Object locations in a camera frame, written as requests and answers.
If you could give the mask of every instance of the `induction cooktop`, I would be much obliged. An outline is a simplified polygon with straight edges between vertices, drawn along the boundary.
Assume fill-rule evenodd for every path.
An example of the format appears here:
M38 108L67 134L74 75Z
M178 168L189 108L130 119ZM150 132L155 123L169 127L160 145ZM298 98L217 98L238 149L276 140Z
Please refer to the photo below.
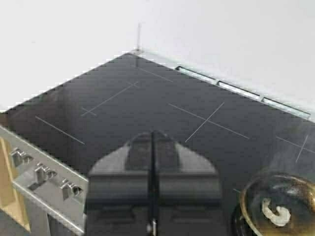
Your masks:
M216 167L228 221L261 170L315 181L315 124L130 53L2 116L83 176L135 135L167 133Z

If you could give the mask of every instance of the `brass pot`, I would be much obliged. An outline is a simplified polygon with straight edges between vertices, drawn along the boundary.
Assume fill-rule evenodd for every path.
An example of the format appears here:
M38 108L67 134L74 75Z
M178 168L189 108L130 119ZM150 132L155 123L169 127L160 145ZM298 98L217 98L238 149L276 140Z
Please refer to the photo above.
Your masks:
M271 199L290 211L290 221L283 227L274 225L262 212L262 201ZM315 236L315 184L282 173L257 175L240 195L242 214L258 236Z

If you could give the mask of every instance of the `wooden cabinet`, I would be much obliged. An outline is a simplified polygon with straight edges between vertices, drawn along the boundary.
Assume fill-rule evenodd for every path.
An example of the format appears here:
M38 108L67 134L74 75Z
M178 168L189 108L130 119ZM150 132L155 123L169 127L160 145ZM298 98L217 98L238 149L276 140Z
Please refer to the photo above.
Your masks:
M0 119L0 124L5 125L3 114L0 114ZM10 144L0 137L0 209L30 231L23 196L12 187L18 173L12 164L10 152Z

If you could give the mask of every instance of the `ventilation slot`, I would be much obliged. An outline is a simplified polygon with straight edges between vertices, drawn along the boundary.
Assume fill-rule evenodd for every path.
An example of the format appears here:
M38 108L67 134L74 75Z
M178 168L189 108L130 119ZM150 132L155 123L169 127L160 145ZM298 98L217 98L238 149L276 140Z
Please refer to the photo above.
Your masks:
M221 81L219 82L219 86L224 88L224 89L230 90L232 92L238 93L240 95L243 95L243 96L246 96L246 97L249 97L252 99L256 99L256 100L259 99L259 95L255 94L255 93L243 90L241 88L229 85L229 84L221 82Z
M188 69L185 69L181 66L178 66L176 68L176 70L186 74L186 75L189 75L189 76L192 76L192 77L195 77L197 79L200 79L200 80L203 80L203 81L206 81L208 83L211 83L211 84L215 84L216 83L216 80L214 78L211 78L211 77L208 77L208 76L205 76L205 75L202 75L202 74L199 74L199 73L196 73L196 72L193 72L191 70L188 70Z
M282 111L285 111L285 112L288 112L288 113L291 113L295 116L298 116L298 117L301 117L301 118L304 118L304 119L308 119L311 114L309 113L306 113L306 112L303 112L301 110L298 110L298 109L295 109L293 107L290 107L290 106L287 106L283 103L280 103L280 102L276 102L274 100L271 100L271 99L268 99L268 98L265 98L263 96L260 96L256 93L252 93L252 92L249 92L247 90L244 90L242 88L239 88L239 87L236 87L236 86L233 86L233 85L230 85L230 84L227 84L225 82L222 82L222 81L219 81L219 80L216 80L214 78L211 78L211 77L208 77L208 76L205 76L205 75L202 75L200 73L197 73L197 72L194 72L194 71L191 71L189 69L186 69L184 67L181 67L181 66L178 66L176 68L176 70L184 73L184 74L187 74L189 76L192 76L194 78L197 78L197 79L200 79L200 80L203 80L203 81L206 81L208 83L211 83L213 85L216 85L216 86L219 86L223 89L226 89L226 90L229 90L231 92L234 92L234 93L237 93L237 94L240 94L242 96L245 96L245 97L248 97L248 98L251 98L253 100L256 100L256 101L259 101L259 102L262 102L262 103L265 103L271 107L274 107L274 108L277 108L277 109L280 109Z
M264 98L262 100L263 103L269 105L269 106L272 106L272 107L275 107L275 108L278 108L278 109L281 109L285 112L288 112L288 113L291 113L293 115L296 115L298 117L302 117L302 118L305 118L305 119L308 119L310 117L311 114L309 113L306 113L306 112L303 112L303 111L300 111L298 109L295 109L293 107L289 107L285 104L282 104L282 103L279 103L279 102L276 102L274 100L271 100L271 99L268 99L268 98Z

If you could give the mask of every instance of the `white wall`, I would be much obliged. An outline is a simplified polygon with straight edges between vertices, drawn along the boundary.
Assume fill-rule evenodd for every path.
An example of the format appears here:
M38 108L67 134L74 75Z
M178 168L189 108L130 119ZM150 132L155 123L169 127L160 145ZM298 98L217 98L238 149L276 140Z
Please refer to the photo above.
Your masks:
M313 0L8 0L5 109L141 45L315 110Z

